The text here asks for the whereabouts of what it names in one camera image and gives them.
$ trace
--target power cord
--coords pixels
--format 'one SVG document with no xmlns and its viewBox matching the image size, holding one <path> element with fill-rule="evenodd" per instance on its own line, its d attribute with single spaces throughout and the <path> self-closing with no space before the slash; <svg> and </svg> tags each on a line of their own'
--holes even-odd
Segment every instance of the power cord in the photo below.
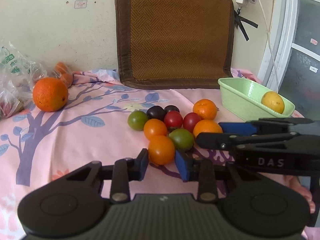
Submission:
<svg viewBox="0 0 320 240">
<path fill-rule="evenodd" d="M 269 49 L 270 49 L 271 58 L 272 58 L 272 63 L 273 63 L 273 64 L 272 64 L 272 68 L 274 69 L 274 71 L 275 71 L 275 76 L 276 76 L 276 86 L 277 86 L 277 87 L 276 87 L 276 92 L 278 93 L 278 91 L 279 91 L 279 79 L 278 79 L 276 61 L 275 61 L 275 57 L 273 56 L 273 52 L 272 52 L 272 48 L 271 48 L 271 43 L 270 43 L 270 32 L 269 32 L 269 28 L 268 28 L 267 18 L 266 18 L 266 14 L 265 14 L 265 12 L 264 12 L 264 9 L 263 9 L 261 0 L 258 0 L 258 1 L 259 1 L 260 8 L 261 8 L 261 10 L 262 10 L 264 23 L 265 23 L 265 25 L 266 25 L 268 46 L 269 46 Z"/>
</svg>

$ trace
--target black fruit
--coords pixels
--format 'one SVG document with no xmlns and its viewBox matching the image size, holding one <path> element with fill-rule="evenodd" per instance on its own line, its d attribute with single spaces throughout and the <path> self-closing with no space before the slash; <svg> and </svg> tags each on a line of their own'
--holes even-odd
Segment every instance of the black fruit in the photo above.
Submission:
<svg viewBox="0 0 320 240">
<path fill-rule="evenodd" d="M 163 121 L 165 114 L 166 112 L 161 106 L 153 106 L 147 111 L 147 116 L 149 117 L 149 119 L 159 119 Z"/>
<path fill-rule="evenodd" d="M 166 113 L 170 112 L 170 111 L 177 111 L 177 112 L 180 112 L 179 108 L 177 108 L 176 106 L 166 106 L 164 108 L 164 111 Z"/>
</svg>

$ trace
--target brown bamboo seat cushion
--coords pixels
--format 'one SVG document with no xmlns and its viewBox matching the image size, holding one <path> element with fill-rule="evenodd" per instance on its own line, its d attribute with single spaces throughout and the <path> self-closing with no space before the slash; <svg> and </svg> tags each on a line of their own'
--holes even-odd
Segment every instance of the brown bamboo seat cushion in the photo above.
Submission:
<svg viewBox="0 0 320 240">
<path fill-rule="evenodd" d="M 139 89 L 219 88 L 231 77 L 232 0 L 115 0 L 121 82 Z"/>
</svg>

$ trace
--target ribbed gray surface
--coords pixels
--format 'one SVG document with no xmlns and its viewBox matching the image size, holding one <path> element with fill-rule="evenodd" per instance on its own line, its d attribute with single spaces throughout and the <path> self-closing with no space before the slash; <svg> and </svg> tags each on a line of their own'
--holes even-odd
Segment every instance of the ribbed gray surface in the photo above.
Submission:
<svg viewBox="0 0 320 240">
<path fill-rule="evenodd" d="M 230 226 L 215 205 L 196 202 L 192 195 L 136 195 L 112 206 L 90 231 L 64 240 L 258 240 Z M 25 240 L 43 240 L 27 236 Z M 300 235 L 282 240 L 301 240 Z"/>
</svg>

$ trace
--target sticker on wall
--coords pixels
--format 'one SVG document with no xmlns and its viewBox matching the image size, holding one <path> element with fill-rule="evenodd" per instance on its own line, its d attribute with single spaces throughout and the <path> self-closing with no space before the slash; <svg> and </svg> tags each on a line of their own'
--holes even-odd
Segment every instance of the sticker on wall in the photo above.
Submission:
<svg viewBox="0 0 320 240">
<path fill-rule="evenodd" d="M 318 69 L 316 67 L 310 66 L 309 68 L 312 72 L 317 73 Z"/>
<path fill-rule="evenodd" d="M 75 9 L 87 8 L 87 0 L 76 0 Z"/>
<path fill-rule="evenodd" d="M 317 45 L 318 44 L 318 41 L 314 40 L 314 39 L 311 39 L 310 40 L 310 43 L 312 43 L 313 45 Z"/>
</svg>

